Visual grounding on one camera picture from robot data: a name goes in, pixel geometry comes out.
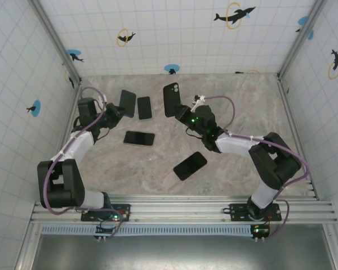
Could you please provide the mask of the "black phone case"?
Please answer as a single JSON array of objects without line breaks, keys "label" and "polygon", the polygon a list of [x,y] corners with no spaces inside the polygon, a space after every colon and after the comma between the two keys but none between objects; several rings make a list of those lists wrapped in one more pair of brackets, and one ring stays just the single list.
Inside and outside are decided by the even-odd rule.
[{"label": "black phone case", "polygon": [[164,114],[167,118],[175,116],[181,108],[181,98],[178,83],[172,83],[163,88]]}]

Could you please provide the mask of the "black animal blue circle sticker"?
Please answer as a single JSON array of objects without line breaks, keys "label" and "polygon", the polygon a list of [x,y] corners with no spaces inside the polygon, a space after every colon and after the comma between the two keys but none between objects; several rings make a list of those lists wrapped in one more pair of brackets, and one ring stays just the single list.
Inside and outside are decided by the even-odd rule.
[{"label": "black animal blue circle sticker", "polygon": [[31,107],[27,107],[26,111],[27,113],[31,113],[32,117],[37,117],[41,110],[41,102],[40,100],[35,100]]}]

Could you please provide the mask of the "small black connector box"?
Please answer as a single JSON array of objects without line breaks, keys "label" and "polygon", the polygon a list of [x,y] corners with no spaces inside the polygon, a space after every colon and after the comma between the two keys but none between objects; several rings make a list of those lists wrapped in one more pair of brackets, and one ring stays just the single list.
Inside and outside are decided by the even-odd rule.
[{"label": "small black connector box", "polygon": [[98,242],[106,242],[108,239],[112,238],[113,235],[116,233],[117,228],[112,227],[112,228],[103,228],[100,226],[96,227],[95,233],[94,233],[94,238]]},{"label": "small black connector box", "polygon": [[252,238],[255,242],[264,241],[270,235],[270,225],[258,224],[251,226]]}]

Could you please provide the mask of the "grey metal sheet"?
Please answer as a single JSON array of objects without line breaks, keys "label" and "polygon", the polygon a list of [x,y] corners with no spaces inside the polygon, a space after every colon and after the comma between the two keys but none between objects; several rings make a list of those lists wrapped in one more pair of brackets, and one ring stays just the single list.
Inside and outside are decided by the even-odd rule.
[{"label": "grey metal sheet", "polygon": [[33,270],[334,270],[322,236],[43,236]]}]

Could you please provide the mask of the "aluminium corner post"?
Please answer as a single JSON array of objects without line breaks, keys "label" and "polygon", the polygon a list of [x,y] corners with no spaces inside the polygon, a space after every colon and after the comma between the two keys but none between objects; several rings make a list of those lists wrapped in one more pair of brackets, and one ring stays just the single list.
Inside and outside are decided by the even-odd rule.
[{"label": "aluminium corner post", "polygon": [[53,24],[51,23],[49,17],[47,16],[42,4],[39,0],[28,0],[30,6],[32,7],[34,13],[36,14],[39,22],[47,33],[50,41],[55,47],[56,52],[59,54],[63,65],[66,67],[66,70],[69,73],[70,78],[76,85],[80,85],[81,77],[74,67],[72,59],[69,57],[59,35],[57,34]]},{"label": "aluminium corner post", "polygon": [[305,41],[308,39],[309,34],[313,30],[313,27],[327,2],[328,0],[314,1],[313,7],[311,8],[307,16],[306,22],[301,27],[299,35],[295,39],[295,42],[293,43],[289,53],[285,58],[283,65],[281,66],[280,71],[277,74],[279,81],[281,81],[286,76],[290,66],[292,65],[293,61],[295,60]]}]

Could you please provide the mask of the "aluminium mounting rail beam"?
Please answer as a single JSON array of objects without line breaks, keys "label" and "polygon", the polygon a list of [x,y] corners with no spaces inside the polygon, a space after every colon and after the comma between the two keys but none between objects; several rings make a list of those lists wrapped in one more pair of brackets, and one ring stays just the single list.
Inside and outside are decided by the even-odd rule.
[{"label": "aluminium mounting rail beam", "polygon": [[[131,224],[220,224],[229,223],[222,212],[230,204],[245,203],[245,197],[174,196],[174,195],[111,195],[114,204],[130,204]],[[281,197],[282,217],[289,224],[333,224],[337,215],[330,201],[308,197]]]}]

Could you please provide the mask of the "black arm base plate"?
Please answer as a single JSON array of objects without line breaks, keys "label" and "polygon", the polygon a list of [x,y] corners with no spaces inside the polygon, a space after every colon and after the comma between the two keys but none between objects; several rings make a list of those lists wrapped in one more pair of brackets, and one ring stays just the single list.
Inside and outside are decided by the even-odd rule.
[{"label": "black arm base plate", "polygon": [[223,208],[222,212],[230,215],[230,220],[232,222],[266,222],[282,220],[278,204],[270,204],[266,209],[251,211],[247,204],[234,203]]},{"label": "black arm base plate", "polygon": [[[122,216],[123,222],[129,221],[131,212],[130,204],[113,204],[112,207]],[[81,215],[81,221],[83,222],[119,222],[119,220],[119,215],[110,211],[88,211]]]}]

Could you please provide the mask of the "blue patches wall sticker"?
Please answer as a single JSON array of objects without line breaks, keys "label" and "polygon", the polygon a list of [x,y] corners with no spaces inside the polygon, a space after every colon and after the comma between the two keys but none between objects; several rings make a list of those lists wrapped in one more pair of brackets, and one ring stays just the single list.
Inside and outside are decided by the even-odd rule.
[{"label": "blue patches wall sticker", "polygon": [[[298,25],[299,25],[299,28],[297,29],[297,31],[296,31],[296,33],[299,33],[300,31],[301,31],[301,28],[304,26],[304,24],[306,23],[306,21],[307,21],[307,16],[304,16],[304,17],[301,17],[298,21],[297,21],[297,23],[298,23]],[[308,35],[308,40],[311,40],[311,39],[313,39],[313,37],[314,37],[314,29],[311,29],[311,31],[310,31],[310,33],[309,33],[309,35]]]}]

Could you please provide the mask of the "aluminium frame leg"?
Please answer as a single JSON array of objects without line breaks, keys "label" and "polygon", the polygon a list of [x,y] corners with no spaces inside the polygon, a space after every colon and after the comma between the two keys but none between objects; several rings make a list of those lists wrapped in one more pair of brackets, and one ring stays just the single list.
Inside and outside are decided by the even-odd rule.
[{"label": "aluminium frame leg", "polygon": [[335,270],[338,270],[338,238],[335,228],[333,224],[324,224],[323,230],[332,259],[332,266]]},{"label": "aluminium frame leg", "polygon": [[29,224],[14,270],[32,270],[41,238],[41,226]]}]

